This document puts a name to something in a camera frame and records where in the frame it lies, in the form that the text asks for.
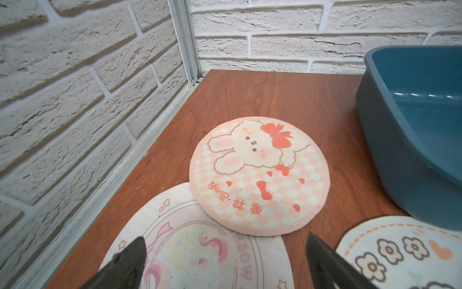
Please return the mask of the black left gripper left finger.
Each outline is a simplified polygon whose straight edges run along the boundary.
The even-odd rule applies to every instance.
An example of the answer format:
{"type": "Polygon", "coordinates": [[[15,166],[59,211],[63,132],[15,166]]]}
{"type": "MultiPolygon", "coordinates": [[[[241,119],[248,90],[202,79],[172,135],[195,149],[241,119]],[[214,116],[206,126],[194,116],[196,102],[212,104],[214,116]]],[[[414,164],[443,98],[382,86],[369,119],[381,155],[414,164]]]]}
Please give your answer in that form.
{"type": "Polygon", "coordinates": [[[138,289],[147,251],[143,237],[137,237],[124,250],[81,286],[81,289],[138,289]]]}

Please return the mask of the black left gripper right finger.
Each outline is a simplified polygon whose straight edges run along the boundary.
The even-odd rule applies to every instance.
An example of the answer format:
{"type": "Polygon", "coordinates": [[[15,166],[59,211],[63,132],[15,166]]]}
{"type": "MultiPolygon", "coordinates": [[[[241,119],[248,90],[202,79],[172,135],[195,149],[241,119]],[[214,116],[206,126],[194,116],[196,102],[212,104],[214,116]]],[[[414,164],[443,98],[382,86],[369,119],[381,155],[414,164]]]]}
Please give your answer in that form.
{"type": "Polygon", "coordinates": [[[306,258],[316,289],[375,288],[375,285],[312,232],[306,243],[306,258]]]}

